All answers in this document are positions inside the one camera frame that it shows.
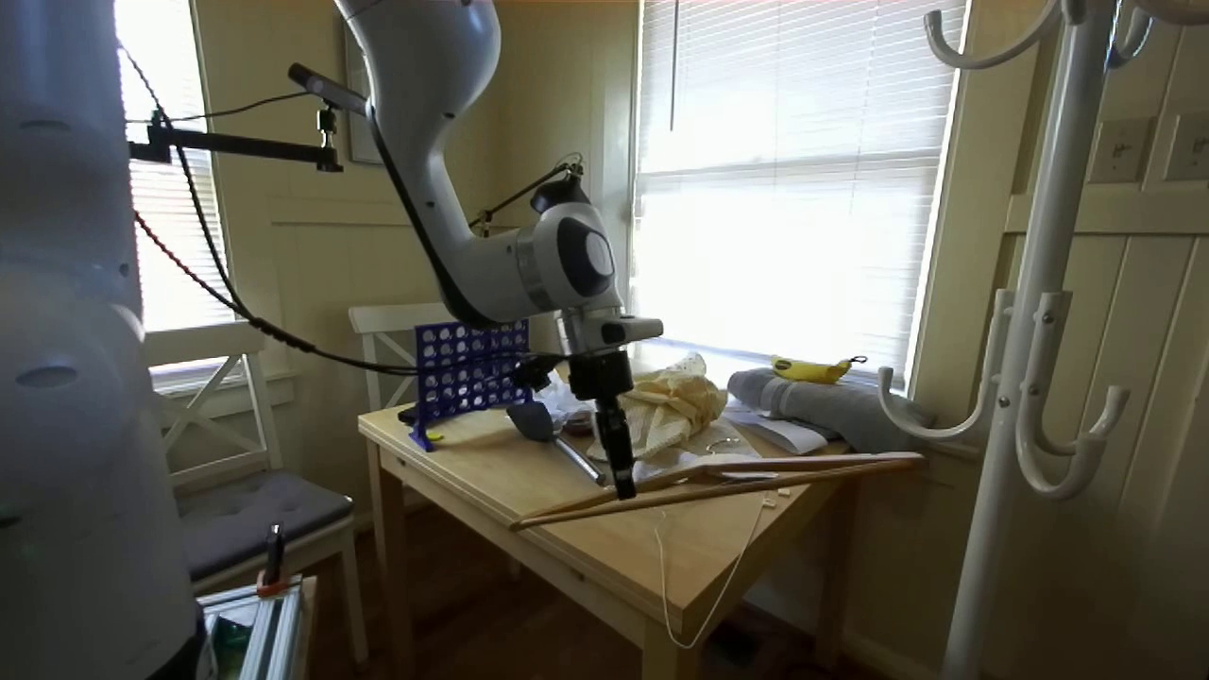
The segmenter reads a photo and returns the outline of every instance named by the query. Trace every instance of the black cable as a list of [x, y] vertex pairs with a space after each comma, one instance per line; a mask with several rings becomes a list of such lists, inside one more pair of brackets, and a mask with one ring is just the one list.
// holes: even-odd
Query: black cable
[[535, 180], [512, 188], [510, 198], [502, 198], [497, 204], [483, 207], [469, 227], [483, 227], [494, 221], [494, 212], [517, 204], [521, 198], [530, 198], [535, 185], [557, 179], [557, 174], [581, 174], [581, 158], [578, 155], [566, 155], [557, 168], [542, 170]]
[[[139, 61], [135, 61], [124, 47], [120, 47], [120, 54], [124, 54], [124, 61], [135, 70], [135, 75], [142, 81], [153, 111], [162, 112], [162, 101], [157, 101], [147, 72], [139, 70]], [[207, 292], [219, 306], [225, 306], [235, 316], [250, 321], [255, 333], [265, 333], [265, 337], [270, 337], [270, 340], [280, 340], [280, 343], [285, 343], [285, 347], [295, 347], [295, 352], [304, 352], [304, 355], [317, 355], [317, 359], [327, 359], [327, 364], [345, 364], [345, 367], [357, 367], [357, 371], [396, 373], [396, 378], [413, 378], [413, 373], [414, 373], [414, 367], [365, 364], [365, 359], [356, 359], [356, 355], [323, 352], [323, 347], [317, 347], [317, 343], [309, 343], [309, 340], [300, 340], [300, 337], [270, 324], [269, 316], [255, 316], [255, 315], [239, 299], [239, 292], [235, 292], [235, 285], [231, 285], [231, 275], [225, 275], [222, 252], [219, 252], [219, 245], [215, 245], [215, 237], [212, 237], [212, 227], [207, 227], [207, 221], [203, 221], [203, 207], [201, 207], [201, 193], [195, 193], [195, 180], [191, 180], [185, 146], [175, 143], [175, 151], [176, 151], [176, 164], [181, 164], [181, 170], [185, 170], [185, 185], [187, 185], [187, 202], [191, 202], [191, 212], [195, 212], [203, 245], [207, 245], [207, 252], [212, 252], [212, 265], [215, 265], [225, 296], [222, 296], [219, 289], [203, 285], [203, 280], [152, 231], [152, 222], [135, 212], [135, 227], [153, 242], [157, 252], [167, 252], [195, 289], [203, 289], [203, 292]]]
[[175, 119], [175, 121], [239, 119], [239, 112], [250, 112], [250, 111], [265, 111], [265, 105], [275, 105], [275, 101], [290, 101], [290, 100], [309, 100], [309, 91], [284, 91], [284, 93], [270, 93], [270, 100], [254, 100], [254, 101], [246, 101], [246, 105], [203, 111], [203, 112], [187, 112], [187, 119]]

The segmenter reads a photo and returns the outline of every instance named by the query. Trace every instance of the table leg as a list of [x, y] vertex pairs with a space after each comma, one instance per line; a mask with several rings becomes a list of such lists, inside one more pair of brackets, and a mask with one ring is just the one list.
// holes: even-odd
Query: table leg
[[373, 495], [373, 543], [377, 543], [377, 578], [386, 595], [386, 632], [387, 632], [387, 666], [394, 675], [414, 675], [414, 635], [413, 635], [413, 598], [407, 598], [407, 512], [405, 485], [381, 466], [386, 455], [371, 449], [371, 495]]
[[640, 680], [696, 680], [697, 675], [697, 646], [678, 650], [663, 622], [646, 622], [646, 646], [640, 646]]
[[843, 653], [843, 612], [846, 612], [848, 552], [853, 552], [853, 528], [856, 528], [856, 495], [861, 495], [861, 485], [853, 479], [838, 485], [829, 498], [829, 523], [828, 523], [817, 660], [829, 671]]

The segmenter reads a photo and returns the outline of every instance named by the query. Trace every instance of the gray cloth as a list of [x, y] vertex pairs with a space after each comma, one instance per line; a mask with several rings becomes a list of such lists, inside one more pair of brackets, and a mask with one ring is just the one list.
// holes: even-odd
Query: gray cloth
[[774, 421], [795, 421], [817, 432], [834, 432], [846, 446], [910, 449], [910, 433], [900, 432], [875, 399], [875, 384], [861, 378], [843, 378], [838, 384], [784, 382], [774, 371], [735, 371], [724, 384], [748, 408]]
[[176, 512], [187, 576], [207, 578], [265, 557], [270, 525], [284, 525], [285, 541], [299, 541], [327, 523], [350, 518], [350, 498], [295, 471], [269, 467], [240, 485], [185, 495]]

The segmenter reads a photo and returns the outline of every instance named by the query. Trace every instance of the window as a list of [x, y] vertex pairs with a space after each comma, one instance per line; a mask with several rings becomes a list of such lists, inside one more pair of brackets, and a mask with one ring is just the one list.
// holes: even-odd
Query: window
[[722, 359], [910, 367], [960, 0], [646, 0], [630, 301]]
[[[162, 111], [171, 119], [187, 119], [203, 111], [201, 100], [201, 70], [195, 70], [195, 43], [191, 43], [191, 3], [167, 3], [167, 0], [115, 0], [115, 39], [129, 57], [152, 81]], [[135, 70], [120, 57], [120, 101], [129, 119], [129, 139], [147, 136], [147, 119], [153, 111], [152, 91], [135, 75]], [[203, 119], [176, 121], [176, 130], [203, 130]], [[176, 164], [129, 164], [130, 170], [130, 204], [152, 222], [152, 231], [215, 292], [219, 270], [201, 235], [201, 221], [191, 212], [191, 198]], [[212, 227], [212, 237], [222, 252], [222, 227], [219, 227], [219, 198], [212, 155], [187, 151], [187, 170]], [[171, 265], [152, 237], [139, 235], [139, 285], [142, 285], [142, 324], [147, 330], [185, 330], [185, 324], [215, 324], [231, 321], [231, 310], [207, 299], [176, 265]]]

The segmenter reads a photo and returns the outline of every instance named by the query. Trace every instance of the blue grid rack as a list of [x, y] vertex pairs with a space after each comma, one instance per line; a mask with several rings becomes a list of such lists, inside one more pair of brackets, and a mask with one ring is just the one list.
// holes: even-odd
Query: blue grid rack
[[426, 427], [462, 412], [533, 399], [512, 384], [512, 371], [530, 359], [530, 321], [510, 324], [414, 324], [414, 444], [435, 449]]

